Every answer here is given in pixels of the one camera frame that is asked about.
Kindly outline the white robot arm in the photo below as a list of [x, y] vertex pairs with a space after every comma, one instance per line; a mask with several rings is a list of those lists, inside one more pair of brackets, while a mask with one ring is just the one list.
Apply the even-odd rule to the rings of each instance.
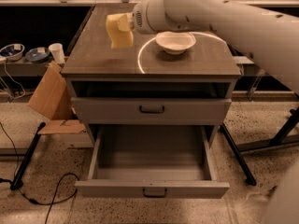
[[132, 31], [210, 30], [292, 91], [299, 92], [299, 20], [231, 0], [144, 0], [116, 19], [121, 45]]

